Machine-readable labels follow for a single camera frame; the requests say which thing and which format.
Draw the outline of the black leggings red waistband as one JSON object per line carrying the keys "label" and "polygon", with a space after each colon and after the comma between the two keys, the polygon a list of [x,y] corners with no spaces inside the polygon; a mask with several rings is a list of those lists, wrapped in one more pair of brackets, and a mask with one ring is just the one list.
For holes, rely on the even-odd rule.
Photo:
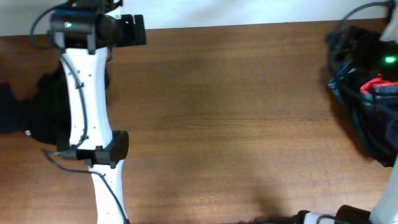
{"label": "black leggings red waistband", "polygon": [[370,94],[371,91],[375,90],[377,87],[387,88],[392,86],[397,86],[397,82],[385,80],[382,74],[378,74],[377,77],[363,84],[360,88],[360,92],[363,94]]}

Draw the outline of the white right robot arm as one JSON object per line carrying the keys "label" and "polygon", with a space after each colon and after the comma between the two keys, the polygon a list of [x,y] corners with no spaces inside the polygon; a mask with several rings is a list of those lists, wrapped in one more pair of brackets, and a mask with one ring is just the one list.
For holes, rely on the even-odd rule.
{"label": "white right robot arm", "polygon": [[[387,8],[382,32],[346,26],[346,20],[369,7]],[[326,37],[328,84],[345,107],[367,153],[392,169],[377,205],[362,210],[349,205],[336,213],[301,210],[284,223],[397,223],[397,1],[359,6]]]}

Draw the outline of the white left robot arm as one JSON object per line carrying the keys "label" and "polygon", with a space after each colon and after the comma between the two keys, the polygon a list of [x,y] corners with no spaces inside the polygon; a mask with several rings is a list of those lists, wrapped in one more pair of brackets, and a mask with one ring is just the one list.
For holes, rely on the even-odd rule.
{"label": "white left robot arm", "polygon": [[67,81],[71,130],[65,147],[45,155],[85,163],[98,223],[129,223],[122,185],[129,135],[111,129],[105,73],[113,49],[145,45],[146,33],[143,16],[121,14],[122,6],[122,1],[67,1],[50,18],[50,39]]}

